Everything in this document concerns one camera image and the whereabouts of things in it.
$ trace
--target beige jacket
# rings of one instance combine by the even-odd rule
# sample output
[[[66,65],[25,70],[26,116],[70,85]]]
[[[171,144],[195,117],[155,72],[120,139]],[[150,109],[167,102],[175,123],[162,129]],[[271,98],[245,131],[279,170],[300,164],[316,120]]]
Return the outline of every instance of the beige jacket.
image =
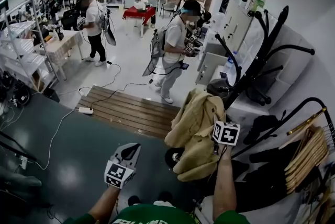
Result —
[[[210,175],[218,156],[213,154],[211,140],[214,115],[226,121],[224,104],[220,97],[193,89],[172,121],[172,130],[165,138],[166,145],[184,147],[180,161],[173,168],[180,181],[192,181]]]

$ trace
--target green shirt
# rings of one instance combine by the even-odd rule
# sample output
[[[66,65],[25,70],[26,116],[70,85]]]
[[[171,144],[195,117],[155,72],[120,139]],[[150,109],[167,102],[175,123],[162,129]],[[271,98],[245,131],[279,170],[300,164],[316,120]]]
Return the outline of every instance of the green shirt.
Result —
[[[94,218],[85,214],[77,220],[68,219],[64,224],[94,224]],[[134,205],[120,212],[111,224],[195,224],[184,211],[166,206]],[[221,214],[214,224],[248,224],[245,216],[235,211]]]

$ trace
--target backpack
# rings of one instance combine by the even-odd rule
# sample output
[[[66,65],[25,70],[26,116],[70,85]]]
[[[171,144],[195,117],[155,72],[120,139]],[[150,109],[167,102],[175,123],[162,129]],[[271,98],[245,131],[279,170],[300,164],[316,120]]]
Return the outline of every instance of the backpack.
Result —
[[[146,70],[142,75],[143,77],[150,75],[156,68],[159,58],[162,58],[164,56],[165,35],[166,31],[171,26],[178,26],[178,25],[172,24],[168,25],[167,27],[161,27],[154,31],[153,38],[150,43],[151,59]]]

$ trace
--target power strip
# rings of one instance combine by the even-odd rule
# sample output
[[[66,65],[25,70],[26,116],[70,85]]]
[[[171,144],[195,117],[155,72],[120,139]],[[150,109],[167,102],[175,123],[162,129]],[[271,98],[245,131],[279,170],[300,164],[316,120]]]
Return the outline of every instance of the power strip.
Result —
[[[93,114],[93,109],[79,107],[79,112],[83,114]]]

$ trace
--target gray chair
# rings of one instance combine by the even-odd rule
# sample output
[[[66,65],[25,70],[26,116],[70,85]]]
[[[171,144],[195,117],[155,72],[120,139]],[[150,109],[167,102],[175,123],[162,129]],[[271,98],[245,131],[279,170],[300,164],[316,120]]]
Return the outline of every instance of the gray chair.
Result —
[[[162,4],[162,8],[161,8],[161,11],[159,13],[159,16],[161,16],[162,10],[163,10],[163,19],[164,19],[164,12],[165,11],[170,12],[170,16],[171,16],[171,13],[175,12],[175,10],[174,10],[175,6],[176,6],[176,3],[174,3],[174,2],[169,2],[169,3],[166,3],[166,4]]]

